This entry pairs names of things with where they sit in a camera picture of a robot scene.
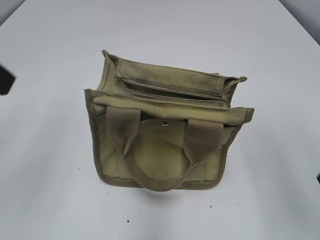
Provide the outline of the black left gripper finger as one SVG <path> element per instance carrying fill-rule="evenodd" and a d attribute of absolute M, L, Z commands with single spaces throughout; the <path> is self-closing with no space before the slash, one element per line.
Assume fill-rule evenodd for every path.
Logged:
<path fill-rule="evenodd" d="M 3 65 L 0 65 L 0 95 L 7 95 L 15 83 L 16 76 Z"/>

